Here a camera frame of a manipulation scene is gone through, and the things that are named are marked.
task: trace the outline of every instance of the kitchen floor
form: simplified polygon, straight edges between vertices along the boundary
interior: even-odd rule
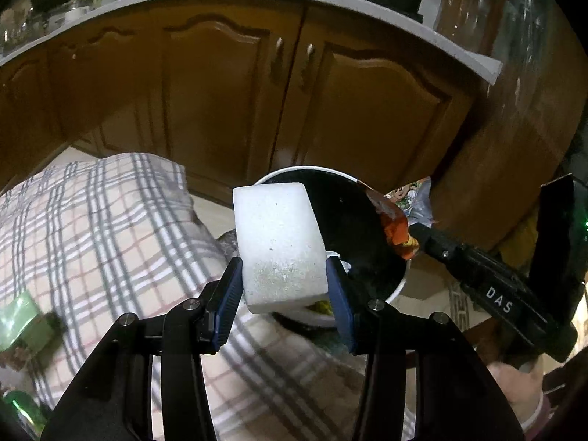
[[[51,162],[51,165],[62,165],[69,162],[90,162],[97,158],[84,152],[68,147]],[[234,212],[205,198],[190,195],[194,203],[194,211],[214,238],[223,235],[227,230],[234,229]]]

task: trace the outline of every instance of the white sponge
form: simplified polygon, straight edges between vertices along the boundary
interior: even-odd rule
[[[325,245],[304,185],[237,187],[233,204],[249,311],[282,311],[327,299]]]

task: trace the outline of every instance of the black tool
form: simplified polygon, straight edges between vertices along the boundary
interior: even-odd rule
[[[228,340],[243,293],[241,267],[233,258],[222,279],[166,315],[121,315],[61,397],[41,440],[151,440],[154,355],[161,356],[166,441],[216,440],[200,354],[216,353]]]
[[[474,302],[516,334],[505,342],[505,361],[516,367],[540,353],[564,362],[576,342],[571,319],[584,294],[588,268],[587,187],[572,175],[543,186],[537,231],[526,278],[439,230],[410,227],[421,249],[444,263]]]

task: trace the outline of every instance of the black bowl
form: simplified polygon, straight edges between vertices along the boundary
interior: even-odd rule
[[[385,300],[406,272],[406,260],[386,242],[386,235],[362,187],[343,176],[317,169],[282,172],[264,184],[304,184],[325,249],[351,264],[349,278],[365,284],[371,298]]]

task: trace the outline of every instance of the wooden cabinet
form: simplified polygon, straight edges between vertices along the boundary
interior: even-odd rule
[[[399,29],[311,7],[272,169],[326,166],[384,192],[431,175],[472,104],[476,81]]]
[[[303,9],[184,0],[152,11],[168,156],[186,167],[190,189],[230,203],[233,187],[269,170]]]
[[[55,120],[44,49],[0,69],[0,191],[28,175],[63,142]]]
[[[75,146],[99,156],[126,151],[163,154],[163,127],[151,110],[152,57],[146,11],[97,18],[52,45],[55,99]]]

